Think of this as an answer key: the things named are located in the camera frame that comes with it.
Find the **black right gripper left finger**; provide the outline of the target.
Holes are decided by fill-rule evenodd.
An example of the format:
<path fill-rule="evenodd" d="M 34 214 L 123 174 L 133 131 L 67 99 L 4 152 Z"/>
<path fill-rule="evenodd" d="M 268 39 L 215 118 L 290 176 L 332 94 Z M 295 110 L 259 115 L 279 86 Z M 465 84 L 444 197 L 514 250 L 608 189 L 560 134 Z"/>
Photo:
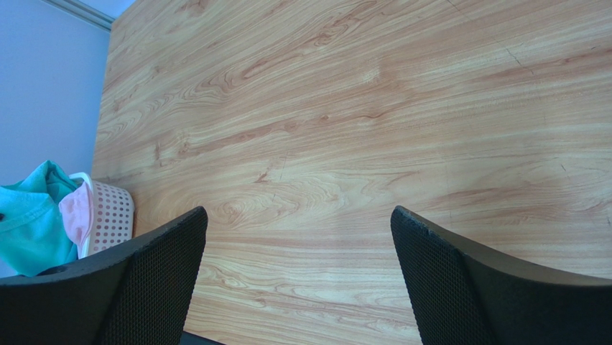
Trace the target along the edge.
<path fill-rule="evenodd" d="M 2 279 L 1 342 L 204 344 L 184 325 L 207 225 L 198 206 L 84 259 Z"/>

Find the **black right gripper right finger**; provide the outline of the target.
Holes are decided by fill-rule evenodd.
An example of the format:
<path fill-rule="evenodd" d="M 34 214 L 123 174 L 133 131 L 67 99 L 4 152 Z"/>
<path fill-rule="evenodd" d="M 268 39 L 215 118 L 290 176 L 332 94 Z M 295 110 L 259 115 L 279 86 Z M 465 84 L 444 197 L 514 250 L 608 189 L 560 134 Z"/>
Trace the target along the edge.
<path fill-rule="evenodd" d="M 611 281 L 545 267 L 397 206 L 391 234 L 423 344 L 609 344 Z"/>

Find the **light teal t-shirt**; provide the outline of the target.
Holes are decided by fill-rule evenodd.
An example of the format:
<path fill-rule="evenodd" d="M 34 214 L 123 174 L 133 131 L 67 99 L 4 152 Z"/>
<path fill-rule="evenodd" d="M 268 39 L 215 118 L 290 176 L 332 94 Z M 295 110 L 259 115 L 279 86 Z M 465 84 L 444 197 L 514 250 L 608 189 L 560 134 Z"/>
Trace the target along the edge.
<path fill-rule="evenodd" d="M 77 188 L 50 160 L 18 183 L 1 186 L 1 260 L 18 275 L 33 277 L 78 258 L 59 209 Z"/>

